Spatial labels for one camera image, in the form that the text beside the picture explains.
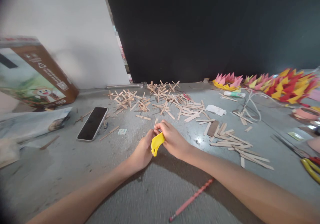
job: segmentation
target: gray table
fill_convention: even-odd
[[[228,124],[227,129],[234,129],[236,136],[253,144],[251,150],[260,153],[271,161],[274,171],[246,161],[246,169],[287,189],[295,195],[308,200],[319,208],[320,185],[304,170],[299,158],[283,144],[272,138],[273,133],[280,133],[290,142],[297,142],[286,134],[295,131],[305,139],[311,137],[297,127],[301,125],[292,119],[288,108],[270,108],[271,102],[255,97],[261,103],[258,108],[262,122],[255,123],[246,133],[239,117],[231,113],[241,109],[244,99],[234,102],[220,99],[218,91],[211,90],[210,84],[181,84],[181,90],[205,105],[213,104],[227,110],[227,115],[219,117],[207,112],[210,118]],[[146,89],[138,90],[142,95]],[[209,137],[203,136],[206,125],[196,121],[184,122],[173,120],[168,114],[160,116],[158,109],[144,112],[143,116],[151,121],[135,117],[140,112],[123,111],[115,118],[109,118],[109,127],[102,129],[99,137],[114,127],[127,128],[126,135],[117,132],[99,142],[99,137],[92,143],[77,142],[76,137],[82,123],[73,125],[80,115],[91,111],[95,106],[105,106],[113,112],[116,103],[108,99],[105,90],[82,90],[73,106],[71,118],[59,131],[38,137],[21,151],[21,159],[0,171],[2,191],[5,194],[13,218],[23,223],[46,209],[59,199],[81,187],[98,176],[111,171],[125,160],[135,149],[146,132],[153,128],[156,118],[171,122],[197,148],[212,155],[225,158],[240,165],[237,153],[222,147],[209,146]],[[177,117],[178,109],[172,105],[171,113]],[[46,150],[39,147],[46,144],[57,134],[60,138]],[[306,144],[299,145],[311,155],[315,153]],[[166,223],[170,215],[194,194],[210,176],[171,156],[162,146],[157,157],[142,172],[130,178],[117,192],[90,217],[88,223]],[[214,181],[178,218],[175,223],[262,223],[251,211],[238,201],[219,182]]]

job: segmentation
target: white wall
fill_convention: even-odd
[[[105,0],[3,0],[0,35],[32,35],[80,89],[128,84]]]

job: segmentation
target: origami decoration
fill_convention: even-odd
[[[232,74],[228,73],[224,76],[222,76],[222,74],[218,74],[215,80],[213,80],[213,84],[216,87],[224,90],[235,91],[239,89],[238,86],[240,86],[240,83],[242,82],[242,80],[243,80],[242,75],[236,77],[234,73]]]
[[[281,102],[299,103],[320,86],[320,79],[313,73],[303,75],[303,71],[296,72],[296,69],[287,68],[275,78],[273,75],[269,77],[269,74],[262,74],[259,78],[257,75],[247,76],[244,85],[261,90]]]

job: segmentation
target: cardboard box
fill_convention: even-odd
[[[75,101],[79,91],[36,37],[0,37],[0,91],[35,108]]]

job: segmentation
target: pink pencil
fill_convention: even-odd
[[[190,197],[178,210],[176,210],[176,212],[169,218],[169,222],[173,222],[173,220],[181,213],[183,212],[184,209],[186,209],[187,206],[189,206],[189,204],[191,202],[194,201],[194,199],[197,198],[197,196],[200,195],[201,192],[203,192],[212,182],[213,182],[214,178],[210,179],[209,181],[206,182],[206,184],[204,184],[204,186],[202,186],[192,197]]]

